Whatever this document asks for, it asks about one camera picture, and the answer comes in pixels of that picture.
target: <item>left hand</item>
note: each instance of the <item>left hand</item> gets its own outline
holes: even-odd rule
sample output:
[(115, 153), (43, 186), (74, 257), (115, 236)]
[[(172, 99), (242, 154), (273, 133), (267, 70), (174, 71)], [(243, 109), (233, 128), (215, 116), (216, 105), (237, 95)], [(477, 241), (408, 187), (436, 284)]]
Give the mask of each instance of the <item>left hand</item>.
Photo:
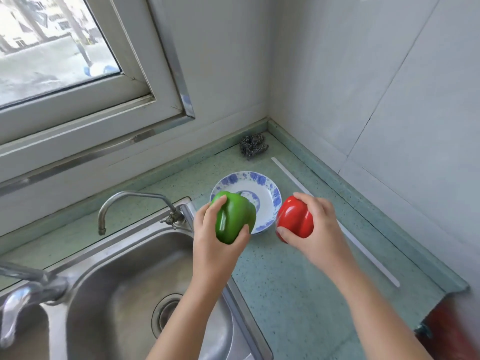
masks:
[(217, 214), (226, 201), (227, 197), (222, 196), (214, 203), (202, 206), (193, 221), (195, 234), (191, 282), (218, 296), (227, 284), (240, 254), (250, 239), (247, 224), (240, 230), (233, 243), (224, 244), (217, 239), (215, 233)]

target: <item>window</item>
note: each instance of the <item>window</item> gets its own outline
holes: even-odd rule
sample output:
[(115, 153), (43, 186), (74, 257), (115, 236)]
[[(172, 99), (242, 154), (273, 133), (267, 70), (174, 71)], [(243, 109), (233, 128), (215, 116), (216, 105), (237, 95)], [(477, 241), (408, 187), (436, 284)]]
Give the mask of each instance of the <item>window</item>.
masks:
[(0, 20), (0, 182), (193, 116), (147, 0), (0, 0)]

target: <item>white plate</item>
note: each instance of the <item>white plate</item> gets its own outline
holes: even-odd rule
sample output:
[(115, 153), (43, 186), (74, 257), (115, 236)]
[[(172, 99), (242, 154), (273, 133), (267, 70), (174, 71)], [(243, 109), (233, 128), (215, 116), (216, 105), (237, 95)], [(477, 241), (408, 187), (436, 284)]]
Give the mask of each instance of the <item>white plate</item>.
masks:
[(239, 193), (247, 198), (257, 210), (257, 220), (252, 234), (269, 228), (282, 205), (282, 196), (277, 185), (267, 176), (250, 171), (236, 172), (221, 179), (213, 188), (210, 200), (220, 191)]

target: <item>countertop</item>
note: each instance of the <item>countertop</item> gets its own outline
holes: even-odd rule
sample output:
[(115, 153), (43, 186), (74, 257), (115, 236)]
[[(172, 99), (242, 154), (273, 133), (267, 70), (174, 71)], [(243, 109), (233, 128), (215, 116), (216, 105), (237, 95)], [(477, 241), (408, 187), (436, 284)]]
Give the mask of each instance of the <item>countertop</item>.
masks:
[[(330, 199), (339, 221), (399, 279), (401, 286), (396, 288), (352, 246), (360, 267), (381, 293), (411, 328), (417, 326), (445, 292), (274, 136), (264, 134), (270, 147), (260, 156), (246, 160), (235, 145), (142, 191), (163, 193), (172, 201), (189, 196), (199, 208), (224, 176), (252, 170), (271, 178), (285, 199), (298, 189), (271, 160), (276, 157), (314, 195)], [(106, 216), (107, 235), (161, 206), (155, 199), (122, 199)], [(90, 213), (2, 255), (1, 259), (34, 267), (49, 266), (97, 242), (100, 237), (96, 221), (97, 213)], [(251, 238), (233, 278), (275, 360), (364, 358), (339, 291), (302, 254), (282, 243), (274, 226)], [(9, 284), (10, 279), (0, 279), (0, 287)]]

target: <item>red bell pepper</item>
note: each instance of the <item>red bell pepper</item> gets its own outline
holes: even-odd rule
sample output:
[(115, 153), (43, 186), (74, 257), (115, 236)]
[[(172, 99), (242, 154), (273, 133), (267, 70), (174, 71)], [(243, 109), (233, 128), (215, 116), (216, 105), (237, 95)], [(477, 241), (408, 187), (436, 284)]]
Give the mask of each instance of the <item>red bell pepper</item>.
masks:
[[(314, 230), (314, 218), (308, 211), (307, 204), (300, 199), (290, 196), (285, 199), (276, 215), (276, 227), (282, 226), (295, 235), (306, 238)], [(277, 232), (279, 239), (285, 242)]]

